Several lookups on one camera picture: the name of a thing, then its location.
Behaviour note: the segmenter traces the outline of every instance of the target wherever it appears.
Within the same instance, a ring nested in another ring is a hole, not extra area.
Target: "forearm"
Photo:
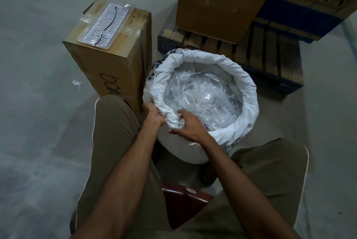
[[[84,234],[81,233],[86,231],[86,238],[120,238],[126,234],[147,180],[159,127],[149,114],[135,142],[107,179],[95,209],[83,225],[83,231],[79,229],[74,238],[82,238]],[[93,227],[98,227],[97,237]]]
[[[268,199],[227,156],[212,137],[200,142],[225,194],[251,238],[299,238]]]

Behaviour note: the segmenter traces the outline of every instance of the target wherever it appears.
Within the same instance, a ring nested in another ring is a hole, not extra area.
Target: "red object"
[[[161,181],[171,228],[177,229],[193,218],[214,196],[202,191]]]

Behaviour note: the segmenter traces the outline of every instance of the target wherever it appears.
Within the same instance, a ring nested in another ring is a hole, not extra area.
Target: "khaki pants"
[[[72,231],[92,212],[106,179],[134,142],[139,129],[140,124],[122,99],[109,95],[97,101],[91,171],[71,219]],[[240,149],[231,158],[293,226],[307,170],[306,148],[280,138]],[[128,238],[245,238],[245,235],[224,191],[194,218],[172,230],[159,177],[151,162]]]

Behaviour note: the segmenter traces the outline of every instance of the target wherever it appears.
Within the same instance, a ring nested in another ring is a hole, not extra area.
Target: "clear plastic bag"
[[[176,115],[197,115],[208,131],[226,128],[242,113],[242,93],[217,64],[184,62],[172,72],[163,99]]]

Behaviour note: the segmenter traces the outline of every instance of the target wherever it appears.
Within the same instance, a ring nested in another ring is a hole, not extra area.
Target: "right hand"
[[[170,134],[179,135],[188,141],[198,143],[211,137],[201,120],[196,115],[185,110],[179,110],[177,113],[181,114],[179,119],[185,120],[185,127],[182,129],[170,129],[168,131]]]

